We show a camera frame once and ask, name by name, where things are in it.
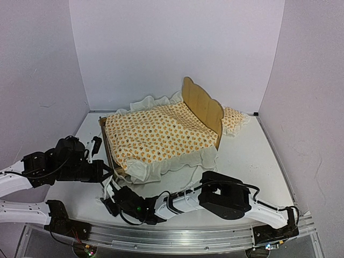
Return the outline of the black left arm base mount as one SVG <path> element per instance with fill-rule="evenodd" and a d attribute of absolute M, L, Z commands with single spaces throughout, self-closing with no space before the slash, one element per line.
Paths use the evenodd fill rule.
<path fill-rule="evenodd" d="M 62 201 L 48 200 L 50 223 L 44 226 L 44 230 L 64 235 L 78 237 L 80 240 L 88 240 L 91 224 L 79 220 L 70 219 Z"/>

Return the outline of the small duck print pillow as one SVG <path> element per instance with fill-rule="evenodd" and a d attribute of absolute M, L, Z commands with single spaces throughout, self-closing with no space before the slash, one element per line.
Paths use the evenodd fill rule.
<path fill-rule="evenodd" d="M 223 135 L 235 137 L 241 129 L 248 125 L 250 116 L 244 112 L 232 109 L 230 107 L 223 107 L 224 117 L 221 120 L 223 126 Z"/>

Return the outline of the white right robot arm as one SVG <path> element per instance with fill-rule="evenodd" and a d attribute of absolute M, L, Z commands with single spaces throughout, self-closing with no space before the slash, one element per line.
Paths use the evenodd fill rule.
<path fill-rule="evenodd" d="M 179 192 L 163 191 L 143 198 L 128 186 L 114 180 L 104 186 L 101 202 L 116 216 L 125 214 L 138 220 L 137 225 L 156 225 L 192 211 L 207 210 L 224 220 L 249 218 L 270 226 L 271 234 L 282 238 L 296 228 L 299 210 L 295 206 L 281 207 L 257 198 L 260 189 L 241 180 L 214 171 L 205 171 L 199 182 Z"/>

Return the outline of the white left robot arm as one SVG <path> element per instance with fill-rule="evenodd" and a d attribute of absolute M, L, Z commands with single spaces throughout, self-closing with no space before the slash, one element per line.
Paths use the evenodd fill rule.
<path fill-rule="evenodd" d="M 68 136 L 58 140 L 55 147 L 27 154 L 2 169 L 1 222 L 51 225 L 59 234 L 68 234 L 72 223 L 63 202 L 24 194 L 56 182 L 102 183 L 113 175 L 113 170 L 95 158 L 101 145 L 102 139 L 97 136 L 87 144 Z"/>

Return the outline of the duck print mattress cushion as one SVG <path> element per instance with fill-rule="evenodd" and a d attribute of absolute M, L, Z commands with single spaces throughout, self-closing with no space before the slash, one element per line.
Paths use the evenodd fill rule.
<path fill-rule="evenodd" d="M 218 134 L 204 125 L 178 91 L 171 98 L 147 96 L 105 118 L 115 176 L 129 184 L 159 182 L 184 166 L 213 169 Z"/>

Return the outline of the wooden pet bed frame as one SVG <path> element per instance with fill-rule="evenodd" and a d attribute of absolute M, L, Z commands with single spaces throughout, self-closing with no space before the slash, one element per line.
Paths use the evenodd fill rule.
<path fill-rule="evenodd" d="M 224 117 L 224 110 L 221 104 L 211 98 L 211 96 L 198 84 L 195 84 L 190 77 L 185 77 L 182 84 L 182 98 L 188 109 L 209 129 L 217 135 L 217 141 L 214 144 L 218 149 L 223 133 L 221 120 Z M 102 131 L 103 142 L 108 165 L 119 175 L 124 175 L 124 169 L 117 165 L 112 158 L 110 151 L 109 138 L 106 136 L 105 125 L 107 117 L 99 118 L 99 125 Z"/>

